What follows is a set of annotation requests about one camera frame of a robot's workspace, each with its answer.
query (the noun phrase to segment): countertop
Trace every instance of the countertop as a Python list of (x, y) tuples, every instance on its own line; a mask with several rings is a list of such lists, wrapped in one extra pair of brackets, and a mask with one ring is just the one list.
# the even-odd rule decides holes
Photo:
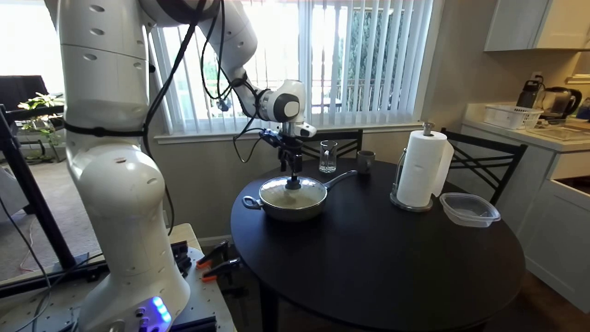
[(588, 122), (568, 118), (563, 126), (513, 131), (513, 129), (485, 122), (485, 106), (487, 104), (468, 104), (463, 126), (470, 126), (481, 131), (489, 131), (505, 139), (513, 139), (531, 146), (540, 146), (559, 153), (590, 152)]

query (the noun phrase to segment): plastic container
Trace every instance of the plastic container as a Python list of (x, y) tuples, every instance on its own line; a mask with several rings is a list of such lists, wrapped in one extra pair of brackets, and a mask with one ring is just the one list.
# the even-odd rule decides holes
[(485, 106), (485, 122), (511, 131), (533, 129), (540, 115), (540, 109), (524, 109), (502, 104)]
[(474, 194), (445, 192), (441, 203), (448, 220), (463, 227), (485, 229), (502, 220), (492, 203)]

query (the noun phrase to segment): window sill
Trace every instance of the window sill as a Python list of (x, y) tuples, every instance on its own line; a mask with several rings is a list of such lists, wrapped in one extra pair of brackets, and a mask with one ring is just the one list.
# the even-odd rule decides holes
[[(384, 124), (384, 126), (356, 126), (363, 129), (367, 135), (373, 133), (400, 133), (400, 131), (413, 131), (421, 129), (421, 122), (409, 122), (409, 124)], [(186, 133), (186, 135), (155, 135), (155, 142), (159, 146), (170, 146), (170, 144), (196, 144), (196, 142), (232, 142), (232, 137), (236, 133)], [(240, 141), (255, 141), (258, 135), (244, 135)]]

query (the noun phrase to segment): paper towel roll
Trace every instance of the paper towel roll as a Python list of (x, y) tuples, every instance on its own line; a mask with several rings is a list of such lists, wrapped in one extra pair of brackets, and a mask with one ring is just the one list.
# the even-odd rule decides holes
[(424, 137), (424, 131), (411, 131), (397, 200), (408, 207), (428, 207), (432, 196), (443, 192), (452, 157), (446, 135), (432, 131), (432, 137)]

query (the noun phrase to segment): black chair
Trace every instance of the black chair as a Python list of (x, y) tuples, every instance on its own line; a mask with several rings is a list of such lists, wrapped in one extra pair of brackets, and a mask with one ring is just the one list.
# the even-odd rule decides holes
[(450, 168), (474, 172), (494, 190), (491, 203), (498, 203), (527, 146), (485, 141), (454, 133), (445, 128), (443, 133), (456, 150)]
[(363, 146), (363, 129), (317, 131), (315, 137), (299, 142), (301, 153), (312, 159), (319, 159), (321, 141), (338, 142), (338, 159), (356, 157), (354, 153)]

